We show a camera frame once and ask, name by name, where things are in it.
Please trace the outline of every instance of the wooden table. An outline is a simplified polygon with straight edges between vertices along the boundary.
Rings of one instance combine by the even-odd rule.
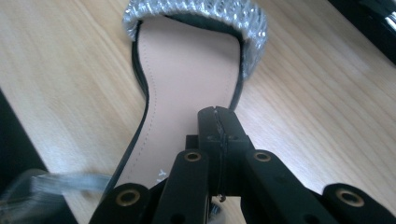
[[[112,175],[142,118],[127,3],[0,2],[1,90],[53,173]],[[326,0],[260,5],[269,42],[236,109],[255,147],[316,192],[348,183],[396,214],[395,65]],[[67,195],[79,223],[99,197]]]

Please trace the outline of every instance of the rhinestone strap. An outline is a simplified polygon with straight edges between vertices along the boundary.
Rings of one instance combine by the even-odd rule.
[[[242,75],[247,78],[264,53],[267,20],[261,8],[248,0],[130,0],[123,26],[135,41],[138,21],[160,15],[191,14],[224,22],[243,37]]]

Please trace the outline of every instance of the screw hole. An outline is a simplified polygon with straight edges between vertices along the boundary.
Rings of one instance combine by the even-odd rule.
[[[126,190],[123,190],[117,196],[116,203],[119,206],[126,207],[126,206],[130,206],[134,203],[137,203],[137,201],[139,201],[139,199],[140,199],[139,191],[137,191],[135,189],[126,189]]]
[[[339,189],[335,192],[338,199],[340,199],[343,203],[349,204],[353,207],[362,207],[364,206],[364,200],[358,194],[347,190],[347,189]]]
[[[305,221],[305,223],[308,223],[308,224],[319,224],[320,223],[320,221],[317,217],[310,215],[310,214],[307,214],[304,216],[304,221]]]
[[[264,152],[254,153],[254,158],[258,161],[270,161],[271,160],[271,157]]]
[[[186,159],[186,161],[198,161],[201,159],[201,154],[197,152],[190,152],[184,156],[184,159]]]
[[[172,224],[183,224],[183,223],[185,223],[185,221],[186,221],[186,218],[181,214],[174,214],[171,217]]]

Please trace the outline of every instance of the beige insole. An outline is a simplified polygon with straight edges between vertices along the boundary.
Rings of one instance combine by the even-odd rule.
[[[138,183],[152,188],[169,176],[186,135],[198,133],[198,111],[229,107],[239,76],[240,47],[231,35],[165,17],[143,21],[137,46],[148,83],[148,113],[116,186]]]

